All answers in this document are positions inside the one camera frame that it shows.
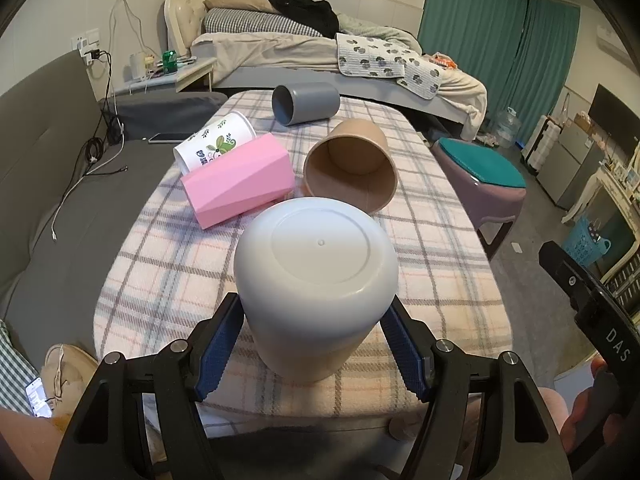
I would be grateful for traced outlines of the white bedside table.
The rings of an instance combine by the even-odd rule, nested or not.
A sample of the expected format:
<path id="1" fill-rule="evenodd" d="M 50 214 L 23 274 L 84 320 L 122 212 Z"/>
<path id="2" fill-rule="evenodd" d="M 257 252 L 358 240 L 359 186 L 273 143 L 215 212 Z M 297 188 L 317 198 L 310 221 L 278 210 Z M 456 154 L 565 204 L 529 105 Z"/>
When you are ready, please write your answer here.
<path id="1" fill-rule="evenodd" d="M 181 66 L 175 73 L 164 74 L 160 72 L 157 76 L 140 80 L 130 81 L 122 88 L 116 89 L 116 96 L 123 94 L 134 94 L 153 90 L 172 89 L 175 92 L 186 90 L 191 84 L 203 78 L 206 79 L 208 90 L 213 88 L 213 68 L 215 60 L 213 58 L 198 58 L 194 63 Z"/>

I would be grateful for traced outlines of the grey mini fridge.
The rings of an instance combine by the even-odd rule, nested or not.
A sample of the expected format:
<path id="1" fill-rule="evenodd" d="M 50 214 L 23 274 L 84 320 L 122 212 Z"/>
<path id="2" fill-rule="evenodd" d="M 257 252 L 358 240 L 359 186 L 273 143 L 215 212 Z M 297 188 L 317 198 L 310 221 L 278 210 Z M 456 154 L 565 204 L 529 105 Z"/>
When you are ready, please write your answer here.
<path id="1" fill-rule="evenodd" d="M 603 159 L 604 151 L 593 137 L 572 122 L 560 133 L 537 181 L 555 206 L 569 210 Z"/>

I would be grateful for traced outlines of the bed with beige sheets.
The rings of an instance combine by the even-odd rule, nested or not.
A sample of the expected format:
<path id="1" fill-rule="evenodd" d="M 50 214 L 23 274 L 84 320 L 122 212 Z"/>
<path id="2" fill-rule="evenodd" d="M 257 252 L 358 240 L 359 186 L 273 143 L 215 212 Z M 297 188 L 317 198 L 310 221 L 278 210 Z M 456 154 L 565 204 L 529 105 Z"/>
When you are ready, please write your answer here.
<path id="1" fill-rule="evenodd" d="M 261 68 L 273 68 L 276 76 L 270 86 L 294 81 L 298 73 L 332 73 L 337 85 L 343 88 L 348 78 L 356 79 L 356 96 L 364 94 L 377 101 L 390 98 L 397 87 L 401 105 L 414 107 L 420 112 L 447 118 L 461 126 L 461 136 L 472 140 L 484 122 L 487 110 L 487 91 L 479 80 L 462 72 L 447 55 L 428 54 L 410 32 L 390 26 L 358 20 L 342 12 L 335 12 L 342 34 L 396 42 L 408 50 L 418 52 L 422 58 L 444 69 L 442 86 L 431 100 L 421 99 L 389 79 L 347 77 L 337 66 L 336 39 L 307 37 L 277 32 L 203 32 L 203 18 L 213 8 L 250 10 L 281 14 L 268 0 L 165 0 L 164 18 L 168 46 L 180 54 L 197 58 L 213 58 L 213 80 L 227 81 L 238 70 L 248 70 L 243 82 L 252 86 Z"/>

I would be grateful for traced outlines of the white suitcase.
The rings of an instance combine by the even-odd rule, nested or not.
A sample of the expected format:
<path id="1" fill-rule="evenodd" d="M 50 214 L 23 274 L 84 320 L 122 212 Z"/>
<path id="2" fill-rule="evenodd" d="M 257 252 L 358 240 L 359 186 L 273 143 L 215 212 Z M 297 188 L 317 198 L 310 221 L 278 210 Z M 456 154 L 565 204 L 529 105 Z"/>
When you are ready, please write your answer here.
<path id="1" fill-rule="evenodd" d="M 537 126 L 536 134 L 532 136 L 533 143 L 525 157 L 528 169 L 533 174 L 538 174 L 542 165 L 548 158 L 556 141 L 559 139 L 561 127 L 552 117 L 544 116 Z"/>

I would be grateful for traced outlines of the smartphone on sofa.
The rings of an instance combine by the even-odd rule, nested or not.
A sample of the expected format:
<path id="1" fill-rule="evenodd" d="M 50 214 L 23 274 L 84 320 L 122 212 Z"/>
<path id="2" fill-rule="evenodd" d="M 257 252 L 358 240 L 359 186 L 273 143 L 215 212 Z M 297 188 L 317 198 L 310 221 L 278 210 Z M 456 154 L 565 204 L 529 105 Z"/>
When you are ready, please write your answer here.
<path id="1" fill-rule="evenodd" d="M 184 132 L 159 132 L 150 136 L 146 142 L 149 144 L 180 144 L 190 138 L 190 133 Z"/>

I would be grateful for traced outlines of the water jug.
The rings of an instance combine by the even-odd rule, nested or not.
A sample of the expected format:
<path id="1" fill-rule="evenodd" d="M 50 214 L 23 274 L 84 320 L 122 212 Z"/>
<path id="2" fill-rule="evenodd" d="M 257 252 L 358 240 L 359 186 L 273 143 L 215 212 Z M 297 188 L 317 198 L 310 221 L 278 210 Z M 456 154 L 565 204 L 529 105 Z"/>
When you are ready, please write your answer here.
<path id="1" fill-rule="evenodd" d="M 510 148 L 521 128 L 521 121 L 514 108 L 507 107 L 498 113 L 495 121 L 494 135 L 502 148 Z"/>

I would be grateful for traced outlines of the brown paper cup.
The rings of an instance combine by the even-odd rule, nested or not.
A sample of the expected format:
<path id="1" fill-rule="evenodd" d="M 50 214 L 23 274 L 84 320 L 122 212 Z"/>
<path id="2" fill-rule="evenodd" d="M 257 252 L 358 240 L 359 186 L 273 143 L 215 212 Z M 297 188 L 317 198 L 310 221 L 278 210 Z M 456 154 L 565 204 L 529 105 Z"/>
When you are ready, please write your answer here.
<path id="1" fill-rule="evenodd" d="M 396 165 L 383 130 L 365 119 L 346 119 L 314 144 L 304 163 L 311 196 L 340 200 L 374 214 L 395 196 Z"/>

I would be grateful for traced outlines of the purple stool teal cushion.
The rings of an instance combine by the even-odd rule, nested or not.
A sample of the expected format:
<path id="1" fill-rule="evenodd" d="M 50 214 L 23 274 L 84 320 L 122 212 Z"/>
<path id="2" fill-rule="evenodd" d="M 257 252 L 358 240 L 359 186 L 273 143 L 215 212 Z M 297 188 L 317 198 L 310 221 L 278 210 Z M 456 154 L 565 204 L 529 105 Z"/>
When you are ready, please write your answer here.
<path id="1" fill-rule="evenodd" d="M 522 211 L 524 178 L 500 153 L 471 142 L 441 138 L 431 151 L 491 259 Z"/>

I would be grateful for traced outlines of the white air conditioner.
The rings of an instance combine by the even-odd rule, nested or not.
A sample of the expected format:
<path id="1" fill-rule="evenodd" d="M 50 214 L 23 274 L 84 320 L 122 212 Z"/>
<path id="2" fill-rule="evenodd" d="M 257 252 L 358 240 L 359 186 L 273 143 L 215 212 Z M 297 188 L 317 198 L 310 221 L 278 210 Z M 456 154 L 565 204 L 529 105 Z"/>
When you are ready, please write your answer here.
<path id="1" fill-rule="evenodd" d="M 631 64 L 631 58 L 624 47 L 620 37 L 611 29 L 598 25 L 596 28 L 597 43 L 601 50 L 608 52 L 609 55 L 618 58 L 620 62 Z"/>

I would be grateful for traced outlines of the white plastic cup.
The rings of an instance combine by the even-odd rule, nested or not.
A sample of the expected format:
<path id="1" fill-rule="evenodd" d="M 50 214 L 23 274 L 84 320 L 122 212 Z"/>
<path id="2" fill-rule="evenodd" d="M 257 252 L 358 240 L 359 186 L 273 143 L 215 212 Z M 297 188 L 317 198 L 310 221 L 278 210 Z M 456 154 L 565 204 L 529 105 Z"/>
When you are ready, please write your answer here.
<path id="1" fill-rule="evenodd" d="M 398 259 L 368 214 L 305 197 L 250 222 L 233 275 L 260 358 L 292 382 L 318 382 L 345 363 L 392 303 Z"/>

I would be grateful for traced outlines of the striped pillow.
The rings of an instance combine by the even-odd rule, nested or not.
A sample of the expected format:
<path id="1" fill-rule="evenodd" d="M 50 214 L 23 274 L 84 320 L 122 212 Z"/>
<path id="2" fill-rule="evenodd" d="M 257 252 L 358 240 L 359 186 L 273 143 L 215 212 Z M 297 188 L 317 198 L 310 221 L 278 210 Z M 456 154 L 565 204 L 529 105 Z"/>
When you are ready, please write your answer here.
<path id="1" fill-rule="evenodd" d="M 203 18 L 203 32 L 277 32 L 307 37 L 321 37 L 318 30 L 297 23 L 281 14 L 250 10 L 221 9 L 209 10 Z"/>

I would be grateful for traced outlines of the teal curtain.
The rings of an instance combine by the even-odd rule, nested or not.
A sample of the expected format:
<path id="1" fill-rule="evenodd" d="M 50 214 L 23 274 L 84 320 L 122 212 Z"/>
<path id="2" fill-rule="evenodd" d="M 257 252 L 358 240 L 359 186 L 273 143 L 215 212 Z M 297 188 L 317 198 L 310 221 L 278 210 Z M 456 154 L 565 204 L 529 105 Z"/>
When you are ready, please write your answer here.
<path id="1" fill-rule="evenodd" d="M 425 0 L 418 39 L 484 84 L 484 119 L 516 110 L 525 145 L 565 84 L 579 19 L 578 6 L 556 0 Z"/>

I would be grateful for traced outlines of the blue laundry basket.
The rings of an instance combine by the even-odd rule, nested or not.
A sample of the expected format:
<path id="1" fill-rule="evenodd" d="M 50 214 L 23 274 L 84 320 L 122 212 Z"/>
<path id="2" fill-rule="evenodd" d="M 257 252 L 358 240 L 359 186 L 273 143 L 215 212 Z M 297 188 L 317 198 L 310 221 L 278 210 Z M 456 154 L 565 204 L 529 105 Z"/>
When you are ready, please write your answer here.
<path id="1" fill-rule="evenodd" d="M 598 222 L 581 216 L 564 240 L 562 248 L 570 258 L 586 268 L 608 253 L 611 242 L 600 234 Z"/>

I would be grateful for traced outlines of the white floral cup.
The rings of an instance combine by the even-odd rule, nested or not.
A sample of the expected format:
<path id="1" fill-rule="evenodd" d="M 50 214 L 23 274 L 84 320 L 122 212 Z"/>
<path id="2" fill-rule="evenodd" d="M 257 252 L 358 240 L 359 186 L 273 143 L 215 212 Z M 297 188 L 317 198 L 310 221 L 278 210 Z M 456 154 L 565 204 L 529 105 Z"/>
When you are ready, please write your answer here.
<path id="1" fill-rule="evenodd" d="M 174 148 L 183 176 L 256 138 L 250 121 L 239 112 L 213 120 Z"/>

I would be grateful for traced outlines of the grey plastic cup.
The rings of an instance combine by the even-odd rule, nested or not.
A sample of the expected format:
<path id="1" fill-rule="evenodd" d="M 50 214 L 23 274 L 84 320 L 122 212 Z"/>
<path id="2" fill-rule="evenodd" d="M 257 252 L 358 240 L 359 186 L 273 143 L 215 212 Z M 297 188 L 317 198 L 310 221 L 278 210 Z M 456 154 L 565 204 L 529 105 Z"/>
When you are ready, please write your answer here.
<path id="1" fill-rule="evenodd" d="M 340 109 L 341 96 L 325 82 L 296 82 L 274 88 L 271 103 L 276 121 L 294 126 L 333 117 Z"/>

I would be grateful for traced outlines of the pink faceted cup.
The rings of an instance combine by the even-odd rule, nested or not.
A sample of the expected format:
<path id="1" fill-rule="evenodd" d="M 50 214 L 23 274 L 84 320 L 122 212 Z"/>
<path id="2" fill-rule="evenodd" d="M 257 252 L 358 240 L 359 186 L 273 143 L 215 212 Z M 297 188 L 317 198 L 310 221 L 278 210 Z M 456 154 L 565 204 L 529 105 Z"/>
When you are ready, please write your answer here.
<path id="1" fill-rule="evenodd" d="M 198 225 L 206 230 L 295 188 L 288 150 L 272 134 L 256 136 L 181 178 Z"/>

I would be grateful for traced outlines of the grey sofa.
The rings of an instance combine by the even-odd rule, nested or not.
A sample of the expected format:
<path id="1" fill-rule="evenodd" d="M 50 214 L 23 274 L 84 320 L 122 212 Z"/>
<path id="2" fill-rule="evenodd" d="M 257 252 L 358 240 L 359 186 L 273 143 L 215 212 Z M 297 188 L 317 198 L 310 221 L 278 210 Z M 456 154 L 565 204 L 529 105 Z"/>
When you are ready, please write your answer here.
<path id="1" fill-rule="evenodd" d="M 79 186 L 85 144 L 105 124 L 84 62 L 68 52 L 1 98 L 1 318 L 40 367 L 54 344 L 93 352 L 93 313 L 122 242 L 174 163 L 159 132 L 200 130 L 219 92 L 153 90 L 119 96 L 125 142 Z"/>

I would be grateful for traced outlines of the checkered shorts leg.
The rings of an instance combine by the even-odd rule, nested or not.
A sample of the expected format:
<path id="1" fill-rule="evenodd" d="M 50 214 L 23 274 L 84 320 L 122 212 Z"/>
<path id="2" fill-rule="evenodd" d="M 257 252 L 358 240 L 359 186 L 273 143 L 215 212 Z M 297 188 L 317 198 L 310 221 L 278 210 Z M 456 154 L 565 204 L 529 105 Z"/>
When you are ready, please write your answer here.
<path id="1" fill-rule="evenodd" d="M 0 405 L 2 408 L 32 414 L 26 387 L 38 376 L 24 356 L 12 344 L 6 323 L 0 321 Z"/>

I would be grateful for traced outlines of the black clothes pile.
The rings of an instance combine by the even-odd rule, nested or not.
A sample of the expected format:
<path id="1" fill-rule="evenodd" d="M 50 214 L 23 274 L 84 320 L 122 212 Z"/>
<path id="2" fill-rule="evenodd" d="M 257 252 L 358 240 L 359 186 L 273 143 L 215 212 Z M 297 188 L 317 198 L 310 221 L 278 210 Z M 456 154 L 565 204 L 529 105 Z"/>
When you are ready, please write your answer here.
<path id="1" fill-rule="evenodd" d="M 268 0 L 282 15 L 334 39 L 340 25 L 332 6 L 326 0 Z"/>

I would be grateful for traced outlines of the white patterned mat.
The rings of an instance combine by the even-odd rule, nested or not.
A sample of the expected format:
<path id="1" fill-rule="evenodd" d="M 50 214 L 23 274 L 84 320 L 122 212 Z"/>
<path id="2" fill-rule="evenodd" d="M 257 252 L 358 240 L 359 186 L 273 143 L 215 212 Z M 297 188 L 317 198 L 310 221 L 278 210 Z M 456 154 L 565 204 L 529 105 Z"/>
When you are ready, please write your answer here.
<path id="1" fill-rule="evenodd" d="M 396 42 L 341 32 L 335 39 L 337 66 L 344 76 L 393 80 L 424 100 L 437 96 L 442 86 L 442 67 Z"/>

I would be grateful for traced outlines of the green can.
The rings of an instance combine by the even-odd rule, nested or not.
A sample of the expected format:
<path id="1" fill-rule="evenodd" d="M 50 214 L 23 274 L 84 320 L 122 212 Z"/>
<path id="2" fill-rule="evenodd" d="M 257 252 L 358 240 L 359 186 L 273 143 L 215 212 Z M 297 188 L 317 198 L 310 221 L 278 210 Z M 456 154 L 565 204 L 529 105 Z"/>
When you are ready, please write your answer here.
<path id="1" fill-rule="evenodd" d="M 178 70 L 178 55 L 175 50 L 163 52 L 162 67 L 164 74 L 173 74 Z"/>

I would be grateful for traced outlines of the black television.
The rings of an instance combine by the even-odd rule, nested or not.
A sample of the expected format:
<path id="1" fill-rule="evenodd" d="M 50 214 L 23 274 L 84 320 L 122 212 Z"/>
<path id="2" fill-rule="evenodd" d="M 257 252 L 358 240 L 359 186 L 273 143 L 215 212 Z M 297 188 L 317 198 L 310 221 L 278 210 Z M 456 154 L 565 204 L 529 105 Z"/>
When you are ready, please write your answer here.
<path id="1" fill-rule="evenodd" d="M 634 154 L 639 142 L 640 118 L 602 84 L 598 85 L 588 115 L 626 155 Z"/>

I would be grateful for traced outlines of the beige slipper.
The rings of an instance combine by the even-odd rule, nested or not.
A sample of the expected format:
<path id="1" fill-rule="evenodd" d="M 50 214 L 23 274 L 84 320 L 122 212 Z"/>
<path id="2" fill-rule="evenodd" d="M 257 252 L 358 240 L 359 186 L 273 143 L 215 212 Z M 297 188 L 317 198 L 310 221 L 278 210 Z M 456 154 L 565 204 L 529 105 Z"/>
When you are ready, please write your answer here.
<path id="1" fill-rule="evenodd" d="M 48 350 L 40 378 L 54 419 L 70 420 L 97 368 L 93 356 L 72 344 Z"/>

